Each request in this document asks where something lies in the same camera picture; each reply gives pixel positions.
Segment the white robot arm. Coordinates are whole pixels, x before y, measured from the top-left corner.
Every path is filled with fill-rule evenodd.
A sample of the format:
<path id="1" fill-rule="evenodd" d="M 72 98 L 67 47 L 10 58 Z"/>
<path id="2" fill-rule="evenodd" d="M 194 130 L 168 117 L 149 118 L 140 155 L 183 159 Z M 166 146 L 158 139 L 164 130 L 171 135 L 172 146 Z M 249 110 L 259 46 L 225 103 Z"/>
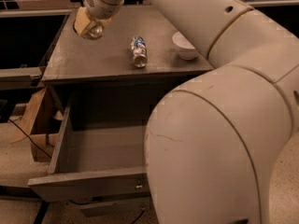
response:
<path id="1" fill-rule="evenodd" d="M 298 40 L 240 0 L 149 0 L 210 62 L 170 91 L 145 136 L 159 224 L 269 224 L 273 167 L 298 128 Z M 83 0 L 98 38 L 123 0 Z"/>

